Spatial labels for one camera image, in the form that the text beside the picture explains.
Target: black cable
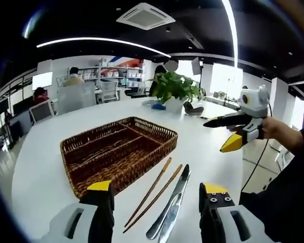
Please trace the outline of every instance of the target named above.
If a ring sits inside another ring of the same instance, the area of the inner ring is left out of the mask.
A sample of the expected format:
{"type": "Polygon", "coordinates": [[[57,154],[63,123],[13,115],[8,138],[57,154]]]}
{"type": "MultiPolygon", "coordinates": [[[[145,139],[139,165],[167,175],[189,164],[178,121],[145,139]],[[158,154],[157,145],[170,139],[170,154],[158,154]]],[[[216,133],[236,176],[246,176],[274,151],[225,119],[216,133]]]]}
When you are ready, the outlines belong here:
{"type": "MultiPolygon", "coordinates": [[[[270,109],[270,116],[273,116],[272,107],[270,106],[270,103],[269,103],[269,102],[268,102],[268,105],[269,105],[269,109],[270,109]]],[[[253,173],[255,172],[255,169],[257,168],[258,164],[260,163],[260,160],[261,160],[261,158],[262,158],[262,156],[263,156],[263,153],[264,153],[265,149],[267,148],[268,142],[269,142],[269,139],[267,139],[267,142],[265,143],[265,146],[264,146],[264,148],[263,148],[263,151],[262,151],[262,153],[261,153],[261,155],[260,155],[260,157],[259,157],[257,163],[255,164],[255,167],[253,168],[253,171],[251,172],[251,174],[250,174],[250,176],[249,176],[247,182],[246,182],[246,183],[244,184],[244,186],[242,187],[242,190],[241,190],[241,191],[243,191],[244,188],[245,188],[245,187],[247,186],[247,184],[249,183],[249,181],[250,181],[250,179],[251,179],[253,173]]]]}

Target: blue object on table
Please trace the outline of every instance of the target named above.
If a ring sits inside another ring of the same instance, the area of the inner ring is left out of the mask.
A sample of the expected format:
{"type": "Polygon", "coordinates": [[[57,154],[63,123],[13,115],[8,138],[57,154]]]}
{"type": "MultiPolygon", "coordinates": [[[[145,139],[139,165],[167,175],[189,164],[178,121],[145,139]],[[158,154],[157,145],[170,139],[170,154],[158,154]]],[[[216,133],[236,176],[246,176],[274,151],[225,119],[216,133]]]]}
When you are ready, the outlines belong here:
{"type": "Polygon", "coordinates": [[[155,110],[165,110],[166,109],[166,107],[164,105],[162,105],[161,103],[154,104],[151,108],[155,109],[155,110]]]}

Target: table knife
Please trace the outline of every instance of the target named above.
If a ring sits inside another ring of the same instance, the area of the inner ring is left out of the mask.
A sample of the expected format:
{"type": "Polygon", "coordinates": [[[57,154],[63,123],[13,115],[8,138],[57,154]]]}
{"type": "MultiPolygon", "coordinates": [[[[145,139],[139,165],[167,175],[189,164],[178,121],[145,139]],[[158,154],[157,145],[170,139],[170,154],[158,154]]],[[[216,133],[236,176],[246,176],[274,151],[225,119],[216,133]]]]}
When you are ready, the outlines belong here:
{"type": "Polygon", "coordinates": [[[151,228],[147,231],[146,237],[149,239],[155,239],[158,234],[161,231],[162,226],[164,225],[165,221],[166,228],[164,229],[164,236],[162,236],[162,240],[167,240],[166,236],[169,237],[170,232],[173,228],[173,225],[176,221],[180,205],[182,202],[182,196],[184,193],[184,190],[187,186],[188,179],[190,177],[191,171],[189,169],[189,165],[186,165],[178,182],[176,187],[174,188],[170,199],[166,205],[166,207],[163,209],[157,220],[154,222],[154,224],[151,226],[151,228]]]}

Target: chopsticks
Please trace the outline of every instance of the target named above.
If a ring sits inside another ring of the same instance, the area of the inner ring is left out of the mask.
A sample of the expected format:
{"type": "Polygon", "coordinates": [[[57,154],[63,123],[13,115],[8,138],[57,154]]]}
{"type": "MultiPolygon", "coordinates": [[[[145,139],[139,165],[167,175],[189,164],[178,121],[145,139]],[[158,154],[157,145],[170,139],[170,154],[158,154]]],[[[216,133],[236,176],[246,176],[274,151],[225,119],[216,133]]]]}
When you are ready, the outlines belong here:
{"type": "Polygon", "coordinates": [[[161,194],[167,189],[167,187],[170,185],[170,183],[174,180],[174,178],[176,178],[176,176],[178,175],[178,173],[180,172],[182,168],[182,165],[179,165],[178,168],[176,169],[176,171],[173,173],[173,175],[170,177],[170,179],[168,180],[168,182],[164,185],[164,187],[161,189],[161,191],[158,193],[158,195],[156,195],[155,198],[153,198],[153,200],[150,202],[150,204],[143,210],[143,212],[133,221],[133,223],[131,223],[127,229],[124,230],[123,234],[128,231],[140,218],[142,218],[142,216],[147,212],[147,210],[149,210],[152,205],[158,200],[158,198],[161,196],[161,194]]]}
{"type": "Polygon", "coordinates": [[[170,164],[171,160],[172,160],[171,157],[168,158],[167,162],[165,163],[165,165],[163,166],[162,170],[160,171],[158,177],[156,178],[156,180],[154,181],[154,183],[152,184],[152,186],[150,187],[150,189],[146,193],[145,197],[142,199],[141,203],[138,205],[138,207],[136,208],[136,210],[134,211],[134,213],[132,214],[132,216],[129,218],[129,220],[127,221],[127,223],[125,224],[124,227],[126,227],[131,222],[131,220],[134,218],[134,216],[137,214],[137,212],[143,206],[143,204],[147,200],[148,196],[150,196],[151,192],[153,191],[153,189],[155,188],[155,186],[157,185],[157,183],[161,179],[163,173],[166,171],[166,169],[167,169],[168,165],[170,164]]]}

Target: black ceiling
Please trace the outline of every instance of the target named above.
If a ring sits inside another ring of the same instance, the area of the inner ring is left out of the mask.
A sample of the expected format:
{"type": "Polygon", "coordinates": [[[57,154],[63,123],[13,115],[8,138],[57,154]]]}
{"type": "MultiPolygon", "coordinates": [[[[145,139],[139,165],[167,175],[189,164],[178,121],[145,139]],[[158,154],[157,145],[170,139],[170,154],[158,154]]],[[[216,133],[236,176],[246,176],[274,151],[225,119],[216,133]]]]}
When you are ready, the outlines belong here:
{"type": "MultiPolygon", "coordinates": [[[[22,72],[36,67],[39,61],[47,59],[116,55],[163,61],[163,58],[158,58],[155,53],[145,49],[90,40],[36,48],[38,44],[66,37],[121,39],[164,53],[195,52],[233,56],[230,25],[220,0],[143,1],[176,20],[175,23],[149,31],[116,22],[118,17],[140,2],[83,0],[77,1],[76,5],[59,1],[41,5],[37,9],[34,8],[35,5],[32,6],[29,8],[32,11],[24,14],[21,23],[26,23],[27,16],[36,10],[41,10],[41,15],[29,38],[20,37],[10,49],[1,86],[22,72]],[[170,32],[166,32],[167,27],[171,28],[170,32]]],[[[264,2],[270,1],[230,0],[238,32],[239,59],[259,65],[265,70],[242,64],[240,67],[258,76],[278,76],[287,82],[304,80],[304,35],[297,27],[291,27],[291,17],[288,18],[285,14],[283,20],[282,15],[278,14],[279,11],[283,13],[281,8],[275,8],[275,4],[265,6],[264,2]]],[[[204,62],[230,63],[217,58],[204,58],[204,62]]]]}

